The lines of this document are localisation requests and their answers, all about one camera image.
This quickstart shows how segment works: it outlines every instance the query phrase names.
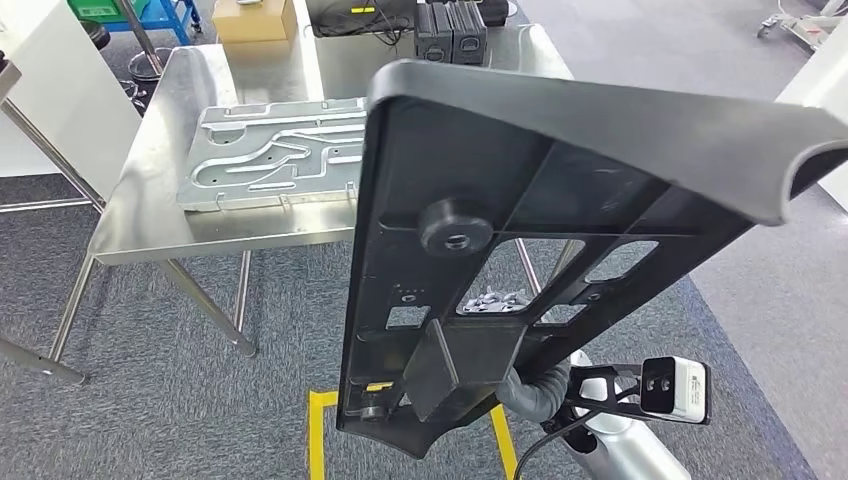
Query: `black plastic panel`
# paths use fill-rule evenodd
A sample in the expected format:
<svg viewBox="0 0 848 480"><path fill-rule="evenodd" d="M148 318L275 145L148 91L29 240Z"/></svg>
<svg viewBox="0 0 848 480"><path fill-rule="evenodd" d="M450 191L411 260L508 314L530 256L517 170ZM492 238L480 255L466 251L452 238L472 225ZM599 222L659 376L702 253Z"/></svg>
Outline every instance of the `black plastic panel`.
<svg viewBox="0 0 848 480"><path fill-rule="evenodd" d="M848 129L817 109L446 65L384 68L369 105L337 427L416 458L493 408L510 365L563 360L754 221L779 224L848 156ZM526 309L457 313L518 237L585 245ZM657 246L623 277L585 280L635 240ZM561 304L585 308L534 325ZM402 305L429 318L387 329ZM394 383L366 393L375 382Z"/></svg>

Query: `embossed aluminum plate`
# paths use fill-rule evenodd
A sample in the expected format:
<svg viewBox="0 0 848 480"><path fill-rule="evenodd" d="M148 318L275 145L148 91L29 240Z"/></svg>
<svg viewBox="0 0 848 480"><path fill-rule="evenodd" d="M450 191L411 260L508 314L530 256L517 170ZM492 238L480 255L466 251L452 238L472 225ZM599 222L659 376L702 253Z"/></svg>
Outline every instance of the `embossed aluminum plate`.
<svg viewBox="0 0 848 480"><path fill-rule="evenodd" d="M365 116L361 98L207 108L177 203L209 212L355 199Z"/></svg>

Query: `cardboard box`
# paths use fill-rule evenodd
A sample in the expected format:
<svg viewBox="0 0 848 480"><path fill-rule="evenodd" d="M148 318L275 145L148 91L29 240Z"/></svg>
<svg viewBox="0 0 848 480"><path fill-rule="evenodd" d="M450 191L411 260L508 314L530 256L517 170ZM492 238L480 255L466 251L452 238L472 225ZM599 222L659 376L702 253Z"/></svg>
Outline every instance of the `cardboard box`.
<svg viewBox="0 0 848 480"><path fill-rule="evenodd" d="M241 43L294 37L297 20L293 3L291 0L263 0L255 5L239 5L236 0L217 0L212 23L218 31L218 40Z"/></svg>

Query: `table top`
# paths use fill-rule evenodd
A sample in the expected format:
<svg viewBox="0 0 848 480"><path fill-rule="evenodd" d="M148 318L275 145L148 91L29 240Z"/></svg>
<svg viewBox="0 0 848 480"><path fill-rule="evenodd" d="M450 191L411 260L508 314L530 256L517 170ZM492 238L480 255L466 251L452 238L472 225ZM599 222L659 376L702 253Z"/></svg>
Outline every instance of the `table top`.
<svg viewBox="0 0 848 480"><path fill-rule="evenodd" d="M351 201L186 213L176 203L200 113L210 106L353 98L373 74L412 57L371 35L288 42L203 45L173 51L141 123L89 251L109 265L237 253L353 238ZM570 79L541 26L488 31L485 65Z"/></svg>

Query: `white camera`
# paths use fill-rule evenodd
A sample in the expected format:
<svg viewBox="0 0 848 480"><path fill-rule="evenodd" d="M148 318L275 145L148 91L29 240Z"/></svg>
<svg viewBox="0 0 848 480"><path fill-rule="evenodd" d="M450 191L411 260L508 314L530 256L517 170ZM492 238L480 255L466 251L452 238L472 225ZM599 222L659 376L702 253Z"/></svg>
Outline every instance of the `white camera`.
<svg viewBox="0 0 848 480"><path fill-rule="evenodd" d="M687 423L710 419L710 369L680 357L642 363L639 407L656 417Z"/></svg>

